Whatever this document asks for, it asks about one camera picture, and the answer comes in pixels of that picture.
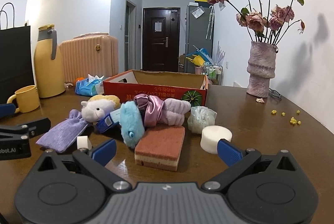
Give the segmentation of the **red layered sponge block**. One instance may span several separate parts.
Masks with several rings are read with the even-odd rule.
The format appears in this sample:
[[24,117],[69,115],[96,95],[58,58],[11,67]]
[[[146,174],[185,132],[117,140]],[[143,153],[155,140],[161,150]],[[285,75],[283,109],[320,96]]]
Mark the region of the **red layered sponge block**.
[[135,163],[155,169],[177,171],[184,138],[183,126],[159,125],[149,128],[135,147]]

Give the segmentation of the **black eyeglasses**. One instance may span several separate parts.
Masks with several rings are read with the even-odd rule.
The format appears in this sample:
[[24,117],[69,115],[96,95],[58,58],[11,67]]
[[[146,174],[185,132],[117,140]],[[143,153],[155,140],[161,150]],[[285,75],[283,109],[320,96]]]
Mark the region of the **black eyeglasses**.
[[282,95],[275,89],[269,88],[269,96],[278,100],[282,100]]

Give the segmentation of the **light blue plush toy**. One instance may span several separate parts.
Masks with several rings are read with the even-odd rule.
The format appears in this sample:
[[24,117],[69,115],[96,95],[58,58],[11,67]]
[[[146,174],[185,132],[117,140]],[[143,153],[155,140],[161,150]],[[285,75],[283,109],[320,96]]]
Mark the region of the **light blue plush toy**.
[[141,113],[134,101],[127,101],[121,105],[119,124],[123,142],[134,149],[145,133]]

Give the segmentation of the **black paper shopping bag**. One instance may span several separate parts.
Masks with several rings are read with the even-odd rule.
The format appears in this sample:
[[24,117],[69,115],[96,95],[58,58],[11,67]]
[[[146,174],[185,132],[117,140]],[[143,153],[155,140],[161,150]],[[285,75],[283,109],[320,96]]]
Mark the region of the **black paper shopping bag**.
[[22,87],[34,85],[30,26],[1,30],[1,104]]

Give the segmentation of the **yellow crumbs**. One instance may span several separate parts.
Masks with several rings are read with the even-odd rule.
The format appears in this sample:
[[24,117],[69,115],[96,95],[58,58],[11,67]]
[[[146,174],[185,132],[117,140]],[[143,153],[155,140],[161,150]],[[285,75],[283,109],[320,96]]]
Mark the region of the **yellow crumbs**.
[[[287,113],[282,111],[282,112],[278,112],[276,109],[271,110],[271,115],[280,115],[280,116],[287,116]],[[297,119],[297,117],[291,116],[289,123],[292,125],[301,125],[301,121]]]

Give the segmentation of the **purple drawstring pouch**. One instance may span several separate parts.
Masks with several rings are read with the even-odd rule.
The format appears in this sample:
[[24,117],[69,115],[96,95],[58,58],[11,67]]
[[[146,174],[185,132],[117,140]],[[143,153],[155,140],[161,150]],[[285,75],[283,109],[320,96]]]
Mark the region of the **purple drawstring pouch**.
[[57,153],[63,153],[87,127],[88,122],[84,120],[81,112],[72,109],[68,118],[43,134],[36,144],[46,149],[52,149]]

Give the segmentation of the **blue small carton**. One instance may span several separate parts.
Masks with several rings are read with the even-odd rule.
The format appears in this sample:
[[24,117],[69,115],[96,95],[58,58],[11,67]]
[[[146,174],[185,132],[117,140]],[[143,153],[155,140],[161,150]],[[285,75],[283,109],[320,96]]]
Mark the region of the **blue small carton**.
[[99,133],[103,134],[107,130],[119,125],[120,108],[108,113],[102,120],[96,124],[96,129]]

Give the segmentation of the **small white foam block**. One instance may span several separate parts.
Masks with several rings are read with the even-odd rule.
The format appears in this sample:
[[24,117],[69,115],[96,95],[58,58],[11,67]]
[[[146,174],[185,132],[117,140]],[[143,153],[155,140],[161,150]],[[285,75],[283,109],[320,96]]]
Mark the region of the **small white foam block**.
[[88,136],[78,136],[76,138],[76,145],[77,149],[88,149],[88,150],[92,149],[92,144]]

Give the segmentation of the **fallen pink petal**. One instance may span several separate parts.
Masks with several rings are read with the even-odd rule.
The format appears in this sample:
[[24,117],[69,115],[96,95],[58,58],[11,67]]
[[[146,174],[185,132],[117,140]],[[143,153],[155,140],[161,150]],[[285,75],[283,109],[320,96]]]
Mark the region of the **fallen pink petal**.
[[257,99],[256,99],[256,102],[257,102],[257,103],[261,103],[261,104],[264,104],[264,103],[265,103],[265,101],[264,101],[262,98],[257,98]]

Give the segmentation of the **pink textured vase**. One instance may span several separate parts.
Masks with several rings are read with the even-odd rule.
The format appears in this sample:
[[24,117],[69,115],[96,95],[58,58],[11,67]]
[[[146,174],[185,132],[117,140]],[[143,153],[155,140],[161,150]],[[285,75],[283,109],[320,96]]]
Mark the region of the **pink textured vase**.
[[262,42],[251,42],[247,72],[250,74],[247,93],[267,98],[270,80],[275,77],[277,47]]

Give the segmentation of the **white yellow plush toy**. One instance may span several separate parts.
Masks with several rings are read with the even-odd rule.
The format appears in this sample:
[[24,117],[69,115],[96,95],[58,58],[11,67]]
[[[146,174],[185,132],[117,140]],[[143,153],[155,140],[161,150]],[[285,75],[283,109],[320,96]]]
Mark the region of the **white yellow plush toy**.
[[81,102],[81,115],[89,123],[95,123],[120,108],[120,99],[115,95],[95,95],[88,101]]

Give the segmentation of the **lilac fluffy headband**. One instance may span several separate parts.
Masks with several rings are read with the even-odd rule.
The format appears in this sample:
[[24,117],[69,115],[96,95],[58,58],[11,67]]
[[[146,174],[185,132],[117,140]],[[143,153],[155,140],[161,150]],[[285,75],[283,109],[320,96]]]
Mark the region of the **lilac fluffy headband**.
[[191,109],[188,101],[168,98],[164,100],[159,123],[168,126],[182,126],[185,121],[185,114]]

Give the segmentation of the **white mesh bath puff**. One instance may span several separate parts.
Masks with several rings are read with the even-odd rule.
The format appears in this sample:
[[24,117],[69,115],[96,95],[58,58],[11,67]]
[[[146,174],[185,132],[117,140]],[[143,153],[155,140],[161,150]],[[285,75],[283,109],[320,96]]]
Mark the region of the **white mesh bath puff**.
[[188,129],[192,134],[201,134],[207,126],[215,125],[217,112],[205,106],[194,106],[187,120]]

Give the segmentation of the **dark entrance door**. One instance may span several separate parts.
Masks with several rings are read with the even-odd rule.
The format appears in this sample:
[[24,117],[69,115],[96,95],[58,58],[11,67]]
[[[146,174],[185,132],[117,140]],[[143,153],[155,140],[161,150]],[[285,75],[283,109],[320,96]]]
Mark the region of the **dark entrance door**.
[[142,70],[177,72],[180,8],[144,8]]

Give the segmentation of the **yellow blue clutter pile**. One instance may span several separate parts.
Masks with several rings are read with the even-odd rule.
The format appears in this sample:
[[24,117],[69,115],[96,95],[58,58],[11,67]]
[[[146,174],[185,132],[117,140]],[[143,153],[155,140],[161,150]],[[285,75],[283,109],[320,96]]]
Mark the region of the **yellow blue clutter pile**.
[[189,54],[182,54],[178,58],[178,71],[201,75],[205,66],[213,65],[213,59],[205,48],[198,49],[194,45],[195,51]]

